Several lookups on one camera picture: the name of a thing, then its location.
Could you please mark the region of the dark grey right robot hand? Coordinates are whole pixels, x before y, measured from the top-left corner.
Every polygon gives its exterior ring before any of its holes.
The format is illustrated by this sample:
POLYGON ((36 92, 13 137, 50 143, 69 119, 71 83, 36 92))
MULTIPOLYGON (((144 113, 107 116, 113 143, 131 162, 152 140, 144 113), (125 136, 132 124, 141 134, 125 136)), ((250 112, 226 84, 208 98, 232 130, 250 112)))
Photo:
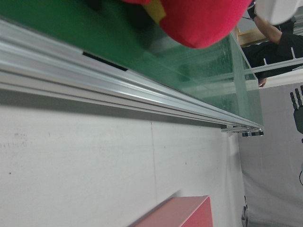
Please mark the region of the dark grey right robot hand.
POLYGON ((293 92, 290 93, 291 101, 294 108, 294 121, 297 130, 303 133, 303 102, 298 88, 295 88, 295 95, 293 92))

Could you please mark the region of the white grey left robot hand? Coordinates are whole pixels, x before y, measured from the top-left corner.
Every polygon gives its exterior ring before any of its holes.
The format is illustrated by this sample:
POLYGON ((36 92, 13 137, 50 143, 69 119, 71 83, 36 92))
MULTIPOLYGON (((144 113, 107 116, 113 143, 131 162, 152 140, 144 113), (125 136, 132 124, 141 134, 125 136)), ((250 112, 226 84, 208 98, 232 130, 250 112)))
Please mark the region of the white grey left robot hand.
POLYGON ((303 5, 302 0, 257 0, 255 12, 272 25, 284 23, 303 5))

